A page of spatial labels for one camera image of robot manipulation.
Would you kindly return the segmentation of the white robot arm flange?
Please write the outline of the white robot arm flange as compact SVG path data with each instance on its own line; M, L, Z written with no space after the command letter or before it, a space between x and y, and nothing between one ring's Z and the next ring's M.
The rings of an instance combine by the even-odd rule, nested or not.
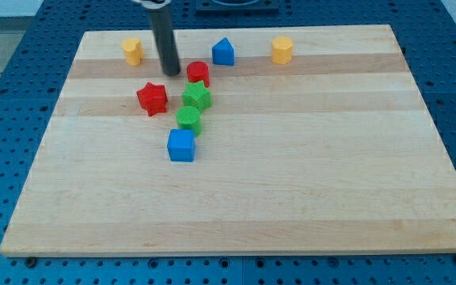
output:
M159 10L171 3L171 0L132 0L149 10Z

